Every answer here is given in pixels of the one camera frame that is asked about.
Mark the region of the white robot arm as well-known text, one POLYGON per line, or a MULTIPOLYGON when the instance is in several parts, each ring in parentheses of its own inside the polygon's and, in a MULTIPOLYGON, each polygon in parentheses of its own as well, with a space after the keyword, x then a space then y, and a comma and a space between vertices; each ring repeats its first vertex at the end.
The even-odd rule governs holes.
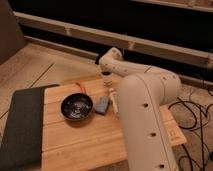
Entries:
POLYGON ((160 107, 179 94, 175 73, 123 60, 115 47, 100 59, 102 70, 117 74, 117 106, 130 171, 179 171, 160 107))

